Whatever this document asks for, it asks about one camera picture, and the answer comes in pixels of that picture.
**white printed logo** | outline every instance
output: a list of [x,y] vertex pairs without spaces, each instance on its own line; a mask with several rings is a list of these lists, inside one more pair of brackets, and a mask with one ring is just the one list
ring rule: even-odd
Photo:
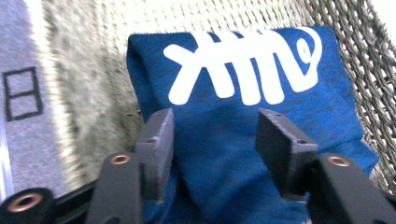
[[233,96],[235,90],[230,74],[225,67],[232,63],[235,69],[245,105],[256,105],[261,100],[259,83],[250,59],[255,58],[261,77],[262,93],[265,100],[276,105],[283,102],[285,95],[280,85],[274,54],[285,71],[287,79],[295,92],[306,91],[318,83],[318,62],[322,54],[322,43],[317,32],[308,27],[299,27],[312,36],[314,52],[310,53],[308,44],[302,38],[297,41],[297,50],[304,63],[310,63],[306,74],[296,62],[288,43],[274,31],[263,33],[241,33],[238,38],[232,32],[217,32],[221,42],[215,43],[208,33],[192,33],[198,49],[191,52],[178,45],[170,45],[163,54],[170,60],[181,64],[175,83],[169,92],[169,100],[174,105],[188,102],[192,88],[205,67],[210,75],[215,92],[219,98]]

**blue fabric bag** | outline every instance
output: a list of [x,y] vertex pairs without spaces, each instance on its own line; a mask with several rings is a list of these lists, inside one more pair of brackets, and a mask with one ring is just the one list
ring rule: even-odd
[[144,119],[163,108],[175,114],[166,199],[146,203],[146,221],[306,219],[305,204],[280,198],[255,150],[259,108],[284,114],[319,153],[347,156],[369,174],[377,157],[361,141],[338,50],[330,27],[131,35],[127,65]]

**gray carpet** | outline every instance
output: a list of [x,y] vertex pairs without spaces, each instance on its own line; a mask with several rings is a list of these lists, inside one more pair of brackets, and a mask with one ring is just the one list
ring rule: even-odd
[[[6,131],[1,136],[7,139],[14,191],[45,187],[59,196],[65,193],[64,177],[27,6],[2,0],[0,18],[0,123]],[[7,148],[3,141],[1,161],[7,161]]]

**white surface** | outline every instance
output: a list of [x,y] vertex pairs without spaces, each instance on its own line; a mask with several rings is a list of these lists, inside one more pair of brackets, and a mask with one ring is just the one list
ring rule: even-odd
[[372,3],[379,19],[385,23],[393,45],[396,45],[396,1],[372,0]]

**black square outline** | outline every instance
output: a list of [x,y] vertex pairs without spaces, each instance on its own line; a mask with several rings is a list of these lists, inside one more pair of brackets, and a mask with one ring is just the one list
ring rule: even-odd
[[[25,73],[25,72],[30,72],[30,74],[32,75],[33,90],[32,91],[23,91],[23,92],[11,95],[10,89],[8,86],[7,77]],[[41,101],[41,97],[40,97],[40,89],[38,87],[38,80],[37,80],[37,74],[35,71],[35,67],[28,67],[28,68],[24,68],[22,70],[5,72],[5,73],[3,73],[3,81],[4,81],[3,83],[4,83],[4,90],[5,90],[5,96],[6,96],[6,118],[7,118],[7,121],[28,119],[30,117],[39,116],[39,115],[43,114],[43,102]],[[33,95],[35,97],[35,105],[36,105],[37,111],[28,112],[28,113],[24,113],[24,114],[18,115],[16,117],[13,117],[12,113],[11,113],[11,108],[10,108],[10,101],[14,98],[28,96],[28,95]]]

